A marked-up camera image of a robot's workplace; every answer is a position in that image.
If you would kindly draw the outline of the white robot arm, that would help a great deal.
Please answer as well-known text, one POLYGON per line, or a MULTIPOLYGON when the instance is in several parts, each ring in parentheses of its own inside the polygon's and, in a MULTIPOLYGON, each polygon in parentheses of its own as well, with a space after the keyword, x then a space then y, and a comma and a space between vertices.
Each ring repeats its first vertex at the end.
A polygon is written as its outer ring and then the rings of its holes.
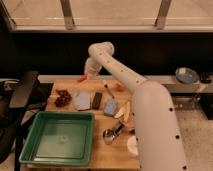
POLYGON ((188 171, 174 104, 167 88, 145 78, 113 58, 111 42, 88 48, 89 77, 104 67, 132 93, 132 112, 140 171, 188 171))

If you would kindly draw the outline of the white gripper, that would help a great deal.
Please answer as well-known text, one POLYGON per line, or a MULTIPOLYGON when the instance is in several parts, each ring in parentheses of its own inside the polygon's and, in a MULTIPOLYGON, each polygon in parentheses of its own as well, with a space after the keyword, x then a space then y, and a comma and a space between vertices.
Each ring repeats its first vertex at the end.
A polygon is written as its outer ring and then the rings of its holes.
POLYGON ((95 79, 101 69, 102 66, 93 58, 89 57, 85 62, 84 74, 87 76, 88 79, 95 79))

